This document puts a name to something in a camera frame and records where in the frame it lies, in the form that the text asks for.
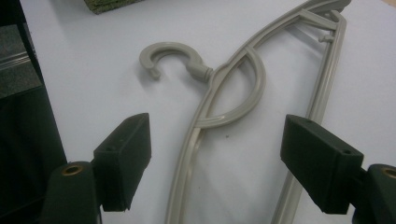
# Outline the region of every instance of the screw hole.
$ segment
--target screw hole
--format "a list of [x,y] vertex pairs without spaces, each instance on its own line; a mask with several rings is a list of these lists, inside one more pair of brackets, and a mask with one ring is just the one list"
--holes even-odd
[[71,165],[62,170],[62,175],[76,175],[83,170],[80,165]]
[[383,172],[384,172],[385,175],[396,179],[396,170],[389,169],[389,168],[384,168]]

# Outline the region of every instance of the gray plastic hanger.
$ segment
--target gray plastic hanger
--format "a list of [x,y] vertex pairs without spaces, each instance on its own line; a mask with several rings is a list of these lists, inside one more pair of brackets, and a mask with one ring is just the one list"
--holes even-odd
[[[148,46],[141,52],[140,62],[143,67],[148,69],[154,79],[158,79],[161,75],[156,68],[156,63],[161,57],[172,53],[182,53],[190,59],[187,64],[187,70],[191,75],[198,80],[208,82],[209,86],[204,99],[198,106],[186,135],[183,148],[180,151],[168,203],[166,224],[183,223],[186,194],[193,169],[192,158],[204,136],[203,130],[226,125],[244,117],[260,101],[264,90],[265,71],[262,60],[255,49],[272,35],[297,22],[330,31],[327,35],[319,39],[320,42],[326,43],[327,46],[319,70],[316,87],[306,114],[307,118],[312,119],[316,123],[321,123],[347,25],[346,20],[341,16],[339,11],[349,3],[350,0],[310,0],[303,3],[260,30],[227,63],[221,65],[215,71],[203,64],[201,57],[194,49],[183,44],[170,42],[158,43]],[[214,98],[222,82],[245,60],[248,60],[255,70],[256,84],[253,91],[246,101],[236,109],[220,116],[209,117],[210,107],[213,105]],[[302,186],[289,172],[273,216],[273,224],[292,223],[302,189]]]

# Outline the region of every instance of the hanger hook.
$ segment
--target hanger hook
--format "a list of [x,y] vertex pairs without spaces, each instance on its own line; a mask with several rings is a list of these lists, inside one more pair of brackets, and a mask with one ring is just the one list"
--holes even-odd
[[203,82],[207,82],[210,79],[213,69],[204,65],[201,56],[199,56],[195,49],[184,44],[161,42],[150,45],[142,50],[139,60],[142,66],[149,71],[152,78],[159,79],[161,72],[157,68],[157,62],[162,57],[174,53],[184,54],[189,57],[186,68],[192,77]]

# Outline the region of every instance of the clamp jaw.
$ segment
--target clamp jaw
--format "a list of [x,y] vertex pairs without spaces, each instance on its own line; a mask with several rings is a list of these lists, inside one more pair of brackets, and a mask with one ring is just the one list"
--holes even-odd
[[356,211],[354,224],[396,223],[396,167],[361,168],[363,154],[310,119],[287,115],[280,157],[326,214]]
[[149,114],[126,119],[93,155],[52,172],[40,224],[96,224],[101,205],[106,212],[130,209],[151,157]]

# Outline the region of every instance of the black clamp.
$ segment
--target black clamp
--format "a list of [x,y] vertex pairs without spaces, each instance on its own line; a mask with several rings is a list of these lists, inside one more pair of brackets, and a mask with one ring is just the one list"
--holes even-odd
[[93,152],[51,174],[40,224],[102,223],[104,211],[130,209],[151,158],[149,114],[126,119]]
[[361,168],[363,154],[314,121],[286,116],[281,160],[320,210],[356,211],[355,224],[396,223],[396,168],[384,164]]

